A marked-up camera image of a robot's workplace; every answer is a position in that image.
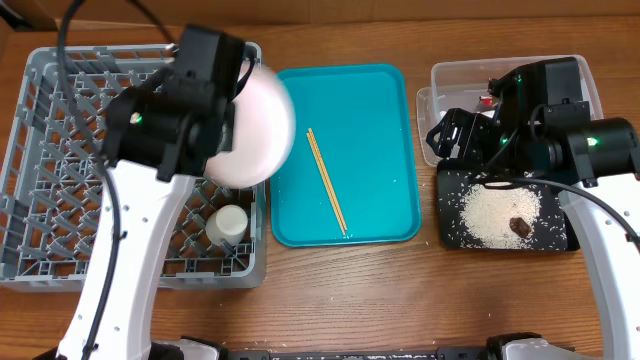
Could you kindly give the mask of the brown food scrap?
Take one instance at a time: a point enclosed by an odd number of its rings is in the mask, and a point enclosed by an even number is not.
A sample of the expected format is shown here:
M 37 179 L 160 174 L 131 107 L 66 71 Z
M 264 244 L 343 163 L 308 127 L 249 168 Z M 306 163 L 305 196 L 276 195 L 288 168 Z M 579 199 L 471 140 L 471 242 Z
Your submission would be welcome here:
M 532 232 L 531 226 L 521 217 L 513 217 L 509 220 L 509 227 L 512 232 L 522 239 L 526 239 Z

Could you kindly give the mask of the white cup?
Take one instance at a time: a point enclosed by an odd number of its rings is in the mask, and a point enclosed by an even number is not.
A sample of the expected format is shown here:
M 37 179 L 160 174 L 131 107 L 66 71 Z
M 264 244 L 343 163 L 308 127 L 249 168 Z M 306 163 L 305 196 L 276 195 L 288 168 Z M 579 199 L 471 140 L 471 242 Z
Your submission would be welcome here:
M 226 205 L 212 214 L 205 225 L 207 238 L 213 245 L 224 242 L 238 245 L 244 238 L 249 219 L 245 210 L 237 205 Z

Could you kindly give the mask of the red snack wrapper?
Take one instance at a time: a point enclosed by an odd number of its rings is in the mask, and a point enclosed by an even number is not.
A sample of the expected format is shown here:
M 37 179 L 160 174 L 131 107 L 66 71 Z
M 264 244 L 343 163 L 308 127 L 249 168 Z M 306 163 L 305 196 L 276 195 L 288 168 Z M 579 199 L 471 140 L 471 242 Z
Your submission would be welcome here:
M 479 102 L 483 106 L 494 106 L 498 102 L 498 100 L 493 96 L 487 95 L 487 96 L 480 96 Z

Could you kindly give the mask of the pile of white rice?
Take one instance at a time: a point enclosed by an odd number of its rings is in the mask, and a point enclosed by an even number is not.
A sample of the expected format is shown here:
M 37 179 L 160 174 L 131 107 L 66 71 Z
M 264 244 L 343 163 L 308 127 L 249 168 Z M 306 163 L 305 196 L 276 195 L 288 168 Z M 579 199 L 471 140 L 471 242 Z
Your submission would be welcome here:
M 529 189 L 492 190 L 473 185 L 461 200 L 461 225 L 475 247 L 490 249 L 531 249 L 533 225 L 541 211 L 540 196 Z M 509 227 L 513 217 L 523 218 L 532 229 L 526 239 Z

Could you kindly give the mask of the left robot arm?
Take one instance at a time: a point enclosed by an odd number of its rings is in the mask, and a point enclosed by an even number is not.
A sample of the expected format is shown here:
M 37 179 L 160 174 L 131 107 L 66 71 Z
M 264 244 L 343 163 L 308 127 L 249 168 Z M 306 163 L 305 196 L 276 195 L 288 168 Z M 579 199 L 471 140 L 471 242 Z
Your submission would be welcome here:
M 153 341 L 151 318 L 176 221 L 207 161 L 231 147 L 244 42 L 190 25 L 177 53 L 106 109 L 96 151 L 103 200 L 72 322 L 50 359 L 222 359 L 193 337 Z

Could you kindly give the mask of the large white plate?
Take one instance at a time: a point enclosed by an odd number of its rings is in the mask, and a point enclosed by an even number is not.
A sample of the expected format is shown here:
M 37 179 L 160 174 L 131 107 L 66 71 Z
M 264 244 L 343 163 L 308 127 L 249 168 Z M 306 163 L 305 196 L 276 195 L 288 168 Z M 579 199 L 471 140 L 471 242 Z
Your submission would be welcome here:
M 296 120 L 290 95 L 271 69 L 253 69 L 234 99 L 232 146 L 209 158 L 204 176 L 219 186 L 248 188 L 274 175 L 294 144 Z

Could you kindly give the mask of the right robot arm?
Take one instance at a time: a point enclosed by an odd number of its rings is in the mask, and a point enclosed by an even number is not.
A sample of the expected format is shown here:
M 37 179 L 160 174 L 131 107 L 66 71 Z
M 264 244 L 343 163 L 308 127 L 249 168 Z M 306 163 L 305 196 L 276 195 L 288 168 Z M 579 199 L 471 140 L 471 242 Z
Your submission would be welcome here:
M 607 359 L 639 355 L 639 138 L 604 118 L 582 59 L 492 78 L 424 134 L 438 158 L 442 241 L 582 251 Z

